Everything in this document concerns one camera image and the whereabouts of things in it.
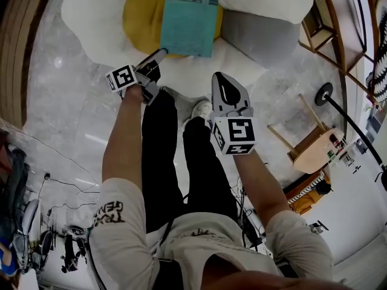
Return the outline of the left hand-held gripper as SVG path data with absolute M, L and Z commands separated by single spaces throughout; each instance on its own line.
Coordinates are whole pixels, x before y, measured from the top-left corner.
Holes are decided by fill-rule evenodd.
M 159 64 L 167 54 L 168 50 L 161 48 L 137 67 L 125 65 L 110 71 L 105 76 L 110 90 L 122 96 L 123 90 L 132 85 L 138 85 L 141 87 L 145 103 L 150 105 L 159 93 L 157 86 L 157 81 L 160 79 Z

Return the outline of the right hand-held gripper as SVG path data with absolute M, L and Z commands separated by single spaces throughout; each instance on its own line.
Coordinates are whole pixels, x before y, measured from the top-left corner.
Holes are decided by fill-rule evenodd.
M 223 155 L 248 155 L 256 145 L 253 108 L 245 89 L 233 77 L 212 76 L 212 134 Z

